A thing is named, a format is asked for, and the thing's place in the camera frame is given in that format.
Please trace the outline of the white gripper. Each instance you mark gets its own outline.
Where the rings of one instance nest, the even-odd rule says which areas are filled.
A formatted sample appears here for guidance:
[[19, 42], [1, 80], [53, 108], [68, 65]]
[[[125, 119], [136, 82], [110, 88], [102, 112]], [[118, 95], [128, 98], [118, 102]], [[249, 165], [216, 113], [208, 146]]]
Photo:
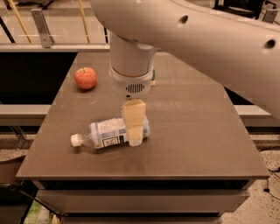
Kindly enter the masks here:
[[143, 141], [146, 105], [140, 98], [151, 89], [153, 70], [140, 76], [126, 76], [113, 67], [109, 70], [111, 84], [116, 93], [127, 100], [122, 105], [122, 118], [130, 146], [138, 146]]

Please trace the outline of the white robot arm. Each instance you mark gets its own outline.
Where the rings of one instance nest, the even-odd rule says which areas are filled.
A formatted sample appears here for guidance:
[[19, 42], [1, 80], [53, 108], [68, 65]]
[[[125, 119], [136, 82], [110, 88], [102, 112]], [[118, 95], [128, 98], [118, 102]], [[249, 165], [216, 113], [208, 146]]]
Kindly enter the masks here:
[[132, 101], [151, 85], [162, 50], [280, 118], [280, 30], [186, 0], [90, 0], [111, 33], [110, 76]]

